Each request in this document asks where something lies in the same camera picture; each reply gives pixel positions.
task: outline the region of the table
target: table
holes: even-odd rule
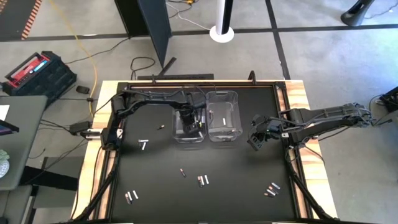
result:
[[[101,91],[99,94],[98,106],[104,105],[114,94],[116,94],[116,88],[119,82],[132,82],[132,83],[152,83],[151,81],[104,81],[101,87]],[[178,83],[198,83],[198,82],[252,82],[251,80],[173,80],[173,81],[157,81],[158,83],[175,83],[178,86]],[[286,85],[287,96],[289,100],[289,104],[291,108],[308,108],[308,100],[304,89],[303,81],[301,80],[258,80],[257,82],[284,82]],[[280,107],[284,110],[284,99],[282,96],[282,90],[278,90],[278,98]],[[111,105],[107,104],[101,110],[99,110],[93,121],[93,128],[105,128],[108,124],[108,120],[111,114]],[[78,186],[78,203],[76,206],[76,212],[74,217],[79,216],[79,214],[83,211],[83,209],[90,202],[90,198],[94,196],[98,189],[98,183],[101,178],[102,169],[107,169],[107,172],[110,171],[111,166],[113,164],[114,154],[111,154],[108,161],[108,166],[103,167],[104,164],[104,155],[105,152],[98,149],[100,148],[100,141],[93,140],[88,143],[85,160],[83,162],[83,167],[79,179]],[[318,141],[312,140],[307,143],[307,146],[314,151],[320,152],[320,147]],[[331,216],[337,217],[335,205],[333,202],[333,197],[331,195],[331,190],[328,182],[328,177],[326,175],[325,166],[323,162],[312,152],[302,149],[300,151],[300,155],[302,158],[302,166],[303,172],[305,174],[305,180],[307,183],[307,187],[312,195],[315,197],[317,202],[324,208],[324,210]],[[305,210],[305,203],[301,192],[296,186],[297,198],[298,198],[298,206],[300,210],[301,217],[307,217],[307,213]],[[105,191],[103,198],[101,200],[101,205],[99,206],[99,214],[98,218],[104,218],[106,215],[106,206],[109,197],[109,187]]]

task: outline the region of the concrete floor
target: concrete floor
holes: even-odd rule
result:
[[[113,1],[54,0],[71,20],[78,34],[119,34],[123,24]],[[191,11],[183,13],[205,27],[215,19],[214,0],[200,0]],[[343,26],[340,14],[355,0],[272,0],[278,27]],[[368,15],[380,13],[395,0],[376,1]],[[179,9],[186,6],[173,4]],[[231,26],[234,28],[270,28],[263,0],[234,2]],[[198,30],[186,21],[170,20],[172,30]],[[364,24],[398,24],[397,13],[391,12]],[[62,20],[43,0],[31,36],[70,35]],[[368,105],[372,96],[385,93],[398,85],[398,29],[281,32],[287,65],[292,79],[304,80],[308,100],[313,109],[349,102]],[[83,40],[89,52],[110,49],[122,39]],[[37,42],[0,42],[0,67],[7,73],[32,52],[51,50],[64,62],[84,57],[74,40]],[[157,58],[150,38],[134,38],[123,42],[112,52],[95,57],[98,68],[98,97],[101,81],[129,79],[131,59],[137,56]],[[166,61],[176,57],[168,74],[214,73],[216,79],[246,79],[255,70],[261,79],[283,79],[282,69],[272,33],[236,34],[227,44],[216,44],[208,35],[174,36],[170,39]],[[160,71],[154,67],[138,75]],[[140,60],[141,67],[148,61]],[[78,74],[77,84],[92,86],[93,69],[88,60],[70,65]],[[68,98],[84,98],[71,91]],[[376,117],[385,111],[373,105]],[[44,119],[71,124],[88,116],[85,101],[57,101],[48,108]],[[378,128],[349,129],[344,134],[321,142],[333,198],[342,220],[394,223],[398,207],[398,128],[394,123]],[[80,142],[79,137],[63,131],[42,130],[32,148],[29,166],[40,167],[44,156],[57,157]],[[70,156],[84,156],[85,148]],[[34,223],[60,222],[69,218],[70,207],[38,209]]]

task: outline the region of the metal frame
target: metal frame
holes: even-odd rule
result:
[[[274,93],[274,100],[275,100],[275,104],[277,107],[277,112],[280,111],[280,105],[279,105],[279,98],[278,98],[278,93],[277,93],[277,89],[280,88],[281,86],[283,88],[282,89],[282,96],[284,97],[284,103],[285,103],[285,107],[286,108],[290,108],[289,106],[289,102],[287,101],[287,91],[286,91],[286,87],[285,87],[285,82],[257,82],[256,81],[256,76],[254,74],[254,72],[251,72],[249,79],[252,80],[252,82],[202,82],[202,83],[192,83],[192,82],[178,82],[178,83],[157,83],[155,80],[152,83],[118,83],[118,87],[117,87],[117,92],[120,92],[121,90],[126,90],[130,87],[169,87],[169,86],[184,86],[184,85],[196,85],[199,87],[208,87],[208,88],[213,88],[214,85],[215,87],[242,87],[242,86],[262,86],[263,88],[269,87],[273,89],[273,93]],[[109,161],[109,157],[110,157],[110,152],[107,151],[104,157],[104,164],[103,164],[103,169],[101,171],[101,180],[100,183],[103,183],[104,178],[106,177],[106,172],[107,172],[107,167],[108,167],[108,161]],[[115,159],[117,159],[118,161],[114,161],[116,162],[116,170],[119,170],[119,162],[120,162],[120,156],[115,157]],[[302,179],[302,181],[304,181],[305,183],[305,178],[303,176],[303,166],[302,166],[302,162],[301,160],[299,160],[297,162],[297,167],[299,167],[301,170],[301,172],[299,171],[299,175]],[[106,213],[105,213],[105,218],[109,219],[111,221],[112,217],[112,213],[113,213],[113,202],[114,202],[114,196],[116,193],[116,186],[118,184],[118,175],[119,172],[116,172],[116,176],[113,179],[111,185],[110,185],[110,191],[109,191],[109,197],[108,197],[108,203],[106,206]],[[289,182],[290,182],[290,193],[292,196],[292,203],[293,203],[293,208],[294,208],[294,213],[295,213],[295,218],[300,218],[300,209],[299,209],[299,205],[298,205],[298,200],[297,200],[297,192],[295,190],[294,187],[294,182],[292,180],[291,177],[289,177]],[[310,214],[312,214],[311,212],[311,208],[309,207],[308,203],[306,204],[306,212],[308,214],[308,216]],[[95,210],[95,216],[94,218],[98,218],[98,214],[99,214],[99,209]]]

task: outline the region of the clear plastic bin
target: clear plastic bin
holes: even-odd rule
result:
[[[242,134],[238,94],[235,91],[211,91],[207,98],[207,122],[210,140],[234,141]]]
[[[194,103],[205,101],[202,93],[191,93]],[[173,110],[173,138],[179,143],[198,143],[202,142],[206,137],[206,109],[200,108],[196,110],[195,119],[199,124],[200,131],[197,133],[187,134],[183,130],[183,124],[180,119],[180,112]]]

